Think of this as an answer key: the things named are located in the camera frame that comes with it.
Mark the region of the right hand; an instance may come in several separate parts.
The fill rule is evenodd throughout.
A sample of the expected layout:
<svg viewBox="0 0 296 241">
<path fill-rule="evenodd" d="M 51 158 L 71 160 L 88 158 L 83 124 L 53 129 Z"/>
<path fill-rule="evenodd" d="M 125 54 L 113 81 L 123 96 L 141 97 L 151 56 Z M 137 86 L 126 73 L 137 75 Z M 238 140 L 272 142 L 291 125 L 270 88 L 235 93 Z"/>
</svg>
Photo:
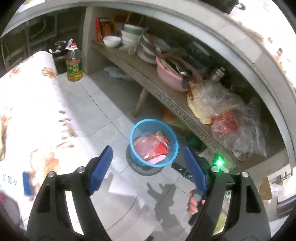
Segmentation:
<svg viewBox="0 0 296 241">
<path fill-rule="evenodd" d="M 189 201 L 187 203 L 187 213 L 189 213 L 190 215 L 198 213 L 198 207 L 200 206 L 200 204 L 205 204 L 205 199 L 201 199 L 200 201 L 198 201 L 195 198 L 195 194 L 197 194 L 197 189 L 193 189 L 189 194 Z"/>
</svg>

